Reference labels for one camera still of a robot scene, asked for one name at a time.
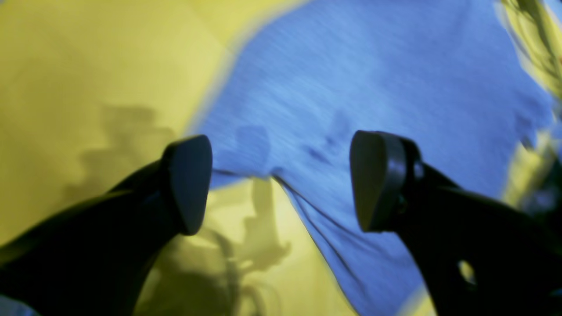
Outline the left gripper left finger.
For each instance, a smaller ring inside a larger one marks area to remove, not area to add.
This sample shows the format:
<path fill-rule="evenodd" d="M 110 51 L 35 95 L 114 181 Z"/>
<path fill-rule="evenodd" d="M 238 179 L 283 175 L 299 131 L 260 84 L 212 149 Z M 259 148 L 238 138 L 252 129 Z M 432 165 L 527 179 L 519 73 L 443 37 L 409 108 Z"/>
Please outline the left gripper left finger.
<path fill-rule="evenodd" d="M 130 316 L 160 251 L 202 226 L 213 163 L 205 135 L 1 248 L 1 294 L 43 316 Z"/>

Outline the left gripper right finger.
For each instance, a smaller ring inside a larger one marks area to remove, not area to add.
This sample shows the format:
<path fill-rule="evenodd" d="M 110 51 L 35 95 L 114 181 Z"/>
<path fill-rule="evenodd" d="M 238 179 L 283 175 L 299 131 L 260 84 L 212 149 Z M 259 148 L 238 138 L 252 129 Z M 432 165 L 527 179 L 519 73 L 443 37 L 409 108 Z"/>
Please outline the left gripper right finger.
<path fill-rule="evenodd" d="M 413 256 L 439 316 L 561 314 L 561 165 L 522 212 L 462 189 L 415 142 L 357 131 L 349 150 L 357 219 Z"/>

